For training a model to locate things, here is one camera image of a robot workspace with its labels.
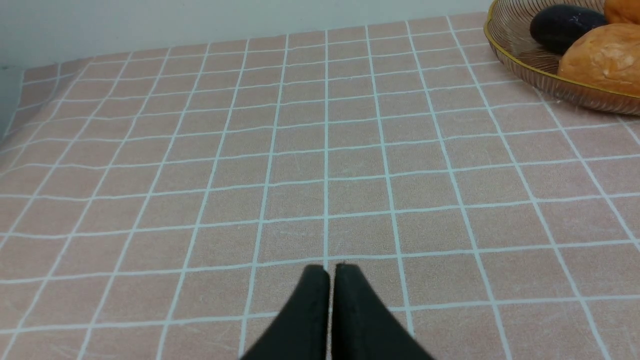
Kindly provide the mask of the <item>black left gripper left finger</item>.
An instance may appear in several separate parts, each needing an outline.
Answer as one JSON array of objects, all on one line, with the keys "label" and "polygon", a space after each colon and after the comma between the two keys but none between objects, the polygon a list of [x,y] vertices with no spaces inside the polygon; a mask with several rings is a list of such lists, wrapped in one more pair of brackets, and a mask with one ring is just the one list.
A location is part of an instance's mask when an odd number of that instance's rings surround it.
[{"label": "black left gripper left finger", "polygon": [[304,267],[294,291],[243,360],[324,360],[327,355],[330,276]]}]

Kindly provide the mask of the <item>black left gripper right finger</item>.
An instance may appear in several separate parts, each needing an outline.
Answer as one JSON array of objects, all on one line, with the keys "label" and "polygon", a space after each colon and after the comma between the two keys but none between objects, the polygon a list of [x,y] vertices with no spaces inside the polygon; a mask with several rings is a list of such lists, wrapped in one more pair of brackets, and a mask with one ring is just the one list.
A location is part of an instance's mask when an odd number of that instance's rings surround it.
[{"label": "black left gripper right finger", "polygon": [[356,264],[335,266],[333,360],[432,360],[384,305]]}]

